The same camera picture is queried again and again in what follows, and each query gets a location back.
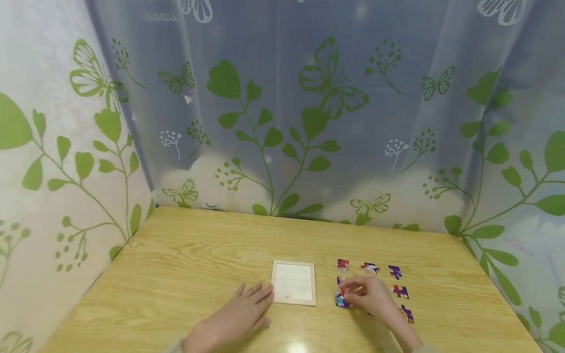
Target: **white butterfly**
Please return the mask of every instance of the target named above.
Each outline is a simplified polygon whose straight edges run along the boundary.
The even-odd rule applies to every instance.
[[[486,17],[498,14],[500,25],[512,26],[522,17],[525,2],[526,0],[481,0],[477,10]]]
[[[177,5],[185,15],[189,15],[192,11],[196,21],[200,23],[208,23],[212,20],[210,0],[177,0]]]

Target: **wrist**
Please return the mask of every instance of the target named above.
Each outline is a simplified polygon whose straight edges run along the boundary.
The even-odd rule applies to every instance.
[[[215,347],[216,339],[203,323],[197,323],[182,341],[182,353],[211,353]]]

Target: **green butterfly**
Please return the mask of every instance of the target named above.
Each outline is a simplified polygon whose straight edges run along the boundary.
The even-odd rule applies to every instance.
[[[451,87],[449,80],[451,80],[454,73],[455,65],[451,65],[443,72],[440,79],[437,81],[430,76],[423,76],[422,88],[424,89],[424,100],[427,102],[432,99],[435,91],[438,91],[440,94],[447,93],[447,91],[449,91],[449,87]]]
[[[112,81],[110,77],[104,78],[102,67],[88,43],[83,39],[77,40],[72,57],[81,67],[70,73],[73,91],[81,97],[91,97],[95,94],[105,96],[106,107],[121,112],[120,103],[128,101],[128,90],[123,83]]]
[[[320,106],[330,119],[338,118],[344,107],[352,112],[369,102],[367,93],[345,84],[351,82],[350,80],[340,80],[343,67],[336,75],[338,58],[336,39],[329,36],[314,52],[316,65],[304,66],[298,77],[298,83],[303,90],[318,92],[324,96]]]
[[[194,88],[194,77],[192,77],[192,67],[190,67],[189,61],[182,65],[180,77],[168,71],[159,71],[157,72],[157,76],[159,76],[161,81],[168,85],[169,90],[175,94],[179,94],[182,91],[183,85]]]

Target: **purple puzzle piece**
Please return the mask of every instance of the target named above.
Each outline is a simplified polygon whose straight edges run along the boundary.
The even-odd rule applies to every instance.
[[[396,277],[397,280],[399,280],[400,277],[402,277],[402,272],[400,272],[400,267],[389,265],[389,268],[390,268],[390,275],[392,277]]]

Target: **right hand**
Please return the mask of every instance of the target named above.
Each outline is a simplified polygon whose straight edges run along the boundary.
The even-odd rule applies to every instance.
[[[376,277],[348,278],[339,288],[345,290],[346,301],[364,308],[389,328],[399,319],[404,320],[386,284]]]

